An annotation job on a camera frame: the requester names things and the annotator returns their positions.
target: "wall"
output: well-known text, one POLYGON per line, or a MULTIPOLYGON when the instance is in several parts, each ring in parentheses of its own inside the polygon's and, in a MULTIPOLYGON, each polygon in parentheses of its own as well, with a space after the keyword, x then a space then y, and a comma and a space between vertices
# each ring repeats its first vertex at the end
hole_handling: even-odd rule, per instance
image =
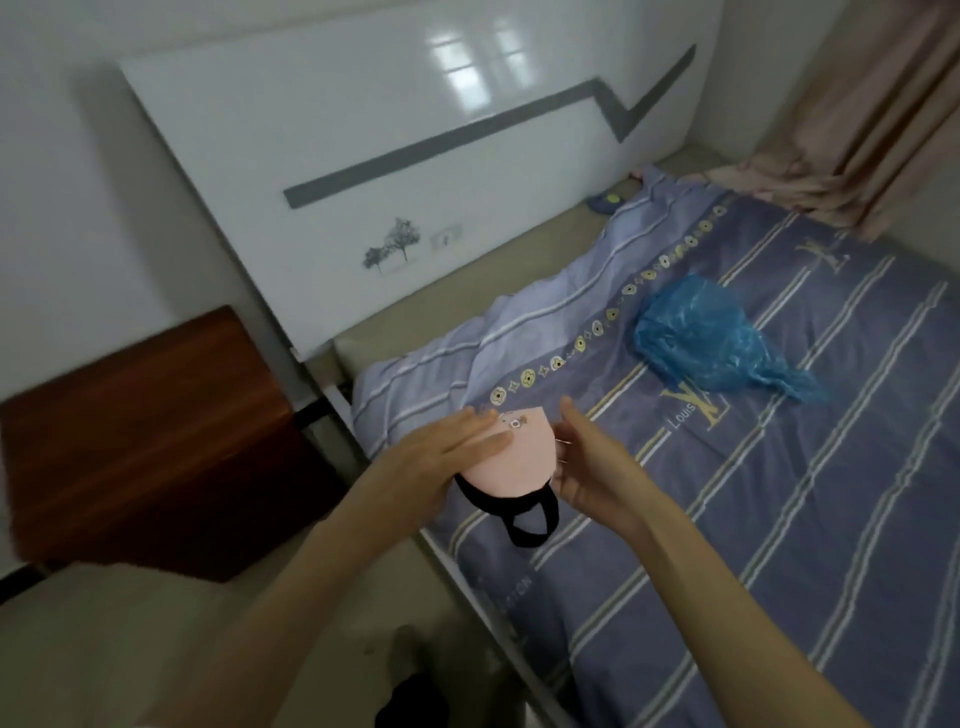
POLYGON ((0 400, 222 303, 310 398, 114 61, 383 3, 0 3, 0 400))
MULTIPOLYGON (((726 0, 707 88, 690 138, 730 160, 770 128, 848 0, 726 0)), ((960 159, 949 161, 890 230, 960 272, 960 159)))

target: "white headboard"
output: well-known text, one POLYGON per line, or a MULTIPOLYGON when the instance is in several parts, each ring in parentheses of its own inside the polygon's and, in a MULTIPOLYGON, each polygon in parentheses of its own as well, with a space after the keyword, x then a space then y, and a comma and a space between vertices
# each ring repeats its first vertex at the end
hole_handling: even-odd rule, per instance
POLYGON ((721 10, 441 0, 122 67, 306 358, 678 149, 721 10))

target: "lv logo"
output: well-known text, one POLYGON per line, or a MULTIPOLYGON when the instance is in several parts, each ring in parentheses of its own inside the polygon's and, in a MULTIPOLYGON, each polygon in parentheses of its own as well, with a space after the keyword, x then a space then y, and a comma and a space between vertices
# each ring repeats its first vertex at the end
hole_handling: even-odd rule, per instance
POLYGON ((674 400, 686 402, 686 409, 674 418, 676 424, 674 421, 670 422, 670 425, 674 429, 677 429, 676 425, 679 425, 697 411, 707 418, 707 422, 709 423, 708 429, 713 429, 713 426, 723 420, 724 416, 730 412, 730 404, 726 400, 723 400, 722 397, 720 399, 727 405, 723 410, 714 404, 706 393, 696 391, 685 381, 680 383, 680 392, 671 392, 669 389, 664 389, 660 393, 660 396, 672 397, 674 400))
POLYGON ((840 273, 840 269, 847 264, 848 260, 850 260, 849 255, 844 255, 843 258, 838 258, 827 249, 827 246, 821 245, 820 243, 814 242, 810 239, 805 240, 803 245, 798 245, 797 250, 807 251, 808 253, 813 253, 816 255, 833 270, 834 275, 840 273))

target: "floor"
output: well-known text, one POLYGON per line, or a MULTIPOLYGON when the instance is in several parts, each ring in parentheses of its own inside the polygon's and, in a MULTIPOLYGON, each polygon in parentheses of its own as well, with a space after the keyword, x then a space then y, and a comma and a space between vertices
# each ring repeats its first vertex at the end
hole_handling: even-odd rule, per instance
MULTIPOLYGON (((301 540, 302 534, 227 585, 77 565, 8 601, 0 607, 3 724, 134 725, 208 653, 301 540)), ((407 622, 430 638, 451 726, 489 724, 491 696, 511 673, 474 619, 454 601, 420 544, 404 542, 357 580, 276 725, 372 726, 390 697, 391 635, 407 622)))

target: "plastic bag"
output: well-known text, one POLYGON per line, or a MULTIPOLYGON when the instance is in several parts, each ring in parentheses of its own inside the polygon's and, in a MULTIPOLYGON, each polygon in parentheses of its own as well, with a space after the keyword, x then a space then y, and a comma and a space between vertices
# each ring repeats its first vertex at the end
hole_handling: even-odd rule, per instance
POLYGON ((704 392, 759 384, 800 401, 826 398, 810 372, 787 364, 747 321, 729 290, 698 276, 687 276, 644 302, 634 345, 671 389, 681 381, 704 392))

